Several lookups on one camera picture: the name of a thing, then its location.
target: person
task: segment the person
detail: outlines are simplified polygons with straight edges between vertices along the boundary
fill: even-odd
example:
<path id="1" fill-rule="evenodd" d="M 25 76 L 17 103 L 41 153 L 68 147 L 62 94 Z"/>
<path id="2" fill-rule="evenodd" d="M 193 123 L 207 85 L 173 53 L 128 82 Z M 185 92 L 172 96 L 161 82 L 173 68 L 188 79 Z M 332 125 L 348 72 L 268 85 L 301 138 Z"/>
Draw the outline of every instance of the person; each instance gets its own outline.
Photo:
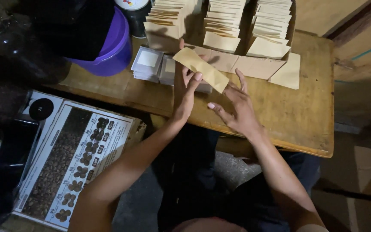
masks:
<path id="1" fill-rule="evenodd" d="M 229 82 L 223 92 L 234 111 L 229 113 L 213 102 L 208 107 L 250 141 L 262 169 L 260 175 L 229 194 L 224 191 L 213 172 L 219 134 L 186 125 L 202 74 L 177 62 L 172 116 L 81 191 L 68 231 L 111 231 L 119 196 L 162 153 L 173 158 L 173 170 L 158 212 L 161 232 L 327 232 L 307 193 L 316 182 L 319 158 L 278 152 L 255 116 L 244 75 L 238 69 L 236 74 L 241 87 Z"/>

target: glass jar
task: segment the glass jar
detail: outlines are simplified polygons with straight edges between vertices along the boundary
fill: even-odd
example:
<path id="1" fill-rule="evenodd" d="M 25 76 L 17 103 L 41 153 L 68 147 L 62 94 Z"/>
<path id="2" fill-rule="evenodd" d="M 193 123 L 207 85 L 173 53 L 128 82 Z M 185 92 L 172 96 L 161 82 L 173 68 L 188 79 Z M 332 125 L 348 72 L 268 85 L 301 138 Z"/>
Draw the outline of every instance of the glass jar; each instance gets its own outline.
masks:
<path id="1" fill-rule="evenodd" d="M 40 84 L 63 81 L 71 66 L 69 61 L 40 42 L 27 17 L 14 17 L 1 4 L 0 61 L 1 69 L 13 69 L 13 77 Z"/>

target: stack of packets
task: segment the stack of packets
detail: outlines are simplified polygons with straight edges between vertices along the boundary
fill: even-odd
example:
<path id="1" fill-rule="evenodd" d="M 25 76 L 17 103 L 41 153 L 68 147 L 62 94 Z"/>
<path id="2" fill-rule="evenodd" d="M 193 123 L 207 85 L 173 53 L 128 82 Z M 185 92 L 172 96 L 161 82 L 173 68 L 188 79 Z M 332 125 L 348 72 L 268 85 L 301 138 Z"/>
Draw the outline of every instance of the stack of packets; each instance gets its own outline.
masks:
<path id="1" fill-rule="evenodd" d="M 204 47 L 234 53 L 240 42 L 240 21 L 246 0 L 210 0 L 204 19 Z"/>
<path id="2" fill-rule="evenodd" d="M 164 55 L 163 52 L 140 47 L 131 70 L 134 71 L 134 78 L 136 79 L 174 86 L 176 62 L 172 59 L 172 56 Z M 202 81 L 196 91 L 211 93 L 213 87 L 206 81 Z"/>
<path id="3" fill-rule="evenodd" d="M 161 71 L 159 74 L 160 83 L 163 85 L 174 86 L 174 75 L 176 72 L 176 61 L 170 55 L 164 55 L 162 59 Z M 197 92 L 211 93 L 213 92 L 213 87 L 209 85 L 206 81 L 201 81 L 198 85 Z"/>
<path id="4" fill-rule="evenodd" d="M 155 0 L 144 26 L 147 32 L 181 38 L 185 32 L 185 18 L 193 13 L 197 0 Z"/>
<path id="5" fill-rule="evenodd" d="M 134 78 L 158 83 L 163 55 L 163 52 L 140 47 L 131 66 L 131 70 L 134 71 Z"/>
<path id="6" fill-rule="evenodd" d="M 286 39 L 291 0 L 259 0 L 251 20 L 247 56 L 281 60 L 290 50 Z"/>

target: purple container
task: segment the purple container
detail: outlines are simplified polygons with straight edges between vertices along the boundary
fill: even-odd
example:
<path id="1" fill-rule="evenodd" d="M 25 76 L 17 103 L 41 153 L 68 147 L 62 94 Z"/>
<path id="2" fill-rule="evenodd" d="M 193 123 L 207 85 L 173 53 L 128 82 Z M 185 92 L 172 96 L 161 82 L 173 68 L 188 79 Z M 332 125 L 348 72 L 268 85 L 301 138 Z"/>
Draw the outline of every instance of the purple container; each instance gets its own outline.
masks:
<path id="1" fill-rule="evenodd" d="M 132 50 L 127 19 L 114 7 L 116 13 L 111 21 L 107 38 L 94 61 L 68 58 L 97 76 L 112 76 L 124 70 L 131 62 Z"/>

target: coffee roast chart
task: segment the coffee roast chart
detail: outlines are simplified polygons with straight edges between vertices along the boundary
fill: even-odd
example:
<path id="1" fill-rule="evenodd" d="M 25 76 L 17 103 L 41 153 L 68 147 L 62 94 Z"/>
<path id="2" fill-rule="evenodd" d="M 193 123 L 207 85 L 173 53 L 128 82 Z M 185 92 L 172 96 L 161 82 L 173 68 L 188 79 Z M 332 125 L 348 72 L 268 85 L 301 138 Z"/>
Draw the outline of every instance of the coffee roast chart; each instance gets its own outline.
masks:
<path id="1" fill-rule="evenodd" d="M 66 231 L 78 195 L 120 157 L 133 120 L 63 101 L 13 214 Z"/>

